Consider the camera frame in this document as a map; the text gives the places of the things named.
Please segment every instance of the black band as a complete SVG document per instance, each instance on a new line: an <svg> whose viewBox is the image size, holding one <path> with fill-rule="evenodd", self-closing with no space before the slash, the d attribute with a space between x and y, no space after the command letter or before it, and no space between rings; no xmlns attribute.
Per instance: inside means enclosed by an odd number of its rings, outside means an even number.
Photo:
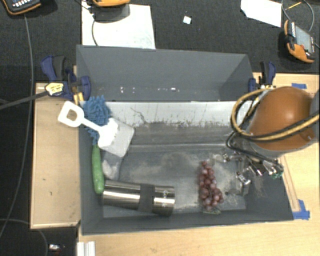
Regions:
<svg viewBox="0 0 320 256"><path fill-rule="evenodd" d="M140 200L138 211L151 213L154 201L155 186L150 184L140 185Z"/></svg>

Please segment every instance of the blue scrubber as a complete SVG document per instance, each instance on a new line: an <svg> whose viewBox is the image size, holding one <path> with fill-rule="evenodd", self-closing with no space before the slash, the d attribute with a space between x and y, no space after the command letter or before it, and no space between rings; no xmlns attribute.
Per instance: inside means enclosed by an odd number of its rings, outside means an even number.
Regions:
<svg viewBox="0 0 320 256"><path fill-rule="evenodd" d="M104 126L108 124L111 117L111 111L106 106L104 96L90 97L83 105L84 117L89 121ZM96 145L99 140L99 133L91 128L86 127L88 133L92 137L92 145Z"/></svg>

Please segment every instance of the gray panel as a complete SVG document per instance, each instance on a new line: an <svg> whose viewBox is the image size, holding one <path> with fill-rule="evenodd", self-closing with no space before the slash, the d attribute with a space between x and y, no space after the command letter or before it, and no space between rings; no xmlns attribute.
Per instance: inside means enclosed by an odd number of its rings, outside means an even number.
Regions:
<svg viewBox="0 0 320 256"><path fill-rule="evenodd" d="M245 54L83 45L77 74L108 101L235 101L252 77Z"/></svg>

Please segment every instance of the wooden table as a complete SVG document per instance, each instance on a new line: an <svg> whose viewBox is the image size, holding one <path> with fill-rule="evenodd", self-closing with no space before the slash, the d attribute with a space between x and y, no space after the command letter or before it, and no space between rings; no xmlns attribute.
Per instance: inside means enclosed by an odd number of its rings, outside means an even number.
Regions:
<svg viewBox="0 0 320 256"><path fill-rule="evenodd" d="M314 94L318 75L277 74L273 84L307 85ZM34 157L31 228L75 226L80 220L80 187L77 129L59 124L62 99L37 99L34 113ZM216 226L171 231L82 236L95 241L97 256L257 255L312 256L320 252L319 143L286 154L295 194L310 211L310 220Z"/></svg>

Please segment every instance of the yellow cable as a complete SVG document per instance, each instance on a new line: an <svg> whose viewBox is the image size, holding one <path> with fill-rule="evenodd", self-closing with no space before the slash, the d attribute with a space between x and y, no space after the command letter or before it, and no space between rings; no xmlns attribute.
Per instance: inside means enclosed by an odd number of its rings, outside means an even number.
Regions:
<svg viewBox="0 0 320 256"><path fill-rule="evenodd" d="M231 113L231 122L232 122L232 125L233 127L236 129L236 131L242 135L245 135L245 136L248 136L248 137L253 137L254 135L253 134L249 134L249 133L246 133L245 131L243 131L242 129L240 129L240 127L237 125L237 121L236 121L236 109L237 107L239 106L240 102L242 102L243 100L251 97L252 95L255 95L255 94L259 94L261 93L262 91L265 91L267 89L260 89L260 90L256 90L256 91L253 91L253 92L250 92L250 93L247 93L245 94L244 96L240 97L235 105L233 106L233 109L232 109L232 113ZM266 137L259 137L259 138L255 138L256 141L269 141L269 140L276 140L276 139L281 139L285 136L288 136L290 134L293 134L299 130L302 130L304 128L306 128L307 126L311 125L312 123L316 122L319 120L319 114L315 115L313 118L311 118L310 120L296 126L296 127L293 127L289 130L286 130L286 131L283 131L279 134L275 134L275 135L270 135L270 136L266 136Z"/></svg>

